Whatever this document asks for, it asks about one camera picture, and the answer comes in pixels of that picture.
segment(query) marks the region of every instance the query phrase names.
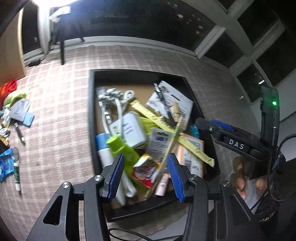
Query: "metal bolt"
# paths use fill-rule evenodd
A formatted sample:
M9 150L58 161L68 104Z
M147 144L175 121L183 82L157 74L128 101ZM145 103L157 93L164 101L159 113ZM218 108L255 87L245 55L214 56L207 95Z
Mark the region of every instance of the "metal bolt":
M197 180L198 179L198 175L196 175L196 174L192 174L192 175L190 175L190 177L189 177L191 180Z
M63 188L68 188L70 186L70 183L69 182L64 182L63 184L62 184L62 187Z
M102 179L103 179L103 177L101 175L94 176L94 180L97 181L97 182L102 180Z
M230 187L230 182L229 182L229 181L223 181L223 182L222 182L222 185L223 185L224 187Z

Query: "yellow measuring tape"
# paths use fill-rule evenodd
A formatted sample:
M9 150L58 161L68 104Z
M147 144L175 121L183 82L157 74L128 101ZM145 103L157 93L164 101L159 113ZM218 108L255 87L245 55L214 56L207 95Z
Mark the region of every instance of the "yellow measuring tape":
M142 115L146 116L148 119L152 120L157 126L161 129L169 132L174 132L174 129L171 128L167 123L162 121L158 116L152 113L150 110L146 109L143 105L140 104L138 100L134 100L130 103L131 107L140 112ZM211 167L214 167L215 161L214 159L208 157L205 153L195 147L190 141L185 139L183 136L179 136L178 142L186 147L189 151L191 151L194 155L196 155L199 159L201 159L206 164L209 164Z

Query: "bright light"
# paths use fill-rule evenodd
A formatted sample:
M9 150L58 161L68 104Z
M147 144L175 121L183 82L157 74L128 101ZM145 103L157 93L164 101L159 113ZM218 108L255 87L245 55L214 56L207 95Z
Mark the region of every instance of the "bright light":
M63 7L77 0L32 0L39 7Z

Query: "green bottle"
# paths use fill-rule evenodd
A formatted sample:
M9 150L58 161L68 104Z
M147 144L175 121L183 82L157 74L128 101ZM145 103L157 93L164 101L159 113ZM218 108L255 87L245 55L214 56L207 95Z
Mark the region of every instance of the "green bottle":
M137 152L131 147L129 147L119 135L114 135L110 137L106 144L111 148L113 156L116 156L118 153L122 153L124 155L124 170L126 174L131 177L131 173L133 170L133 165L139 160L140 156Z

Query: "red cloth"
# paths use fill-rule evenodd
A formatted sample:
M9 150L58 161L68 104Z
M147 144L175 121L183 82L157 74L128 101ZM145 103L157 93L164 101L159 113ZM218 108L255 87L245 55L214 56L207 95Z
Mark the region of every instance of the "red cloth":
M17 90L17 80L11 80L0 87L0 109L2 109L5 98L15 90Z

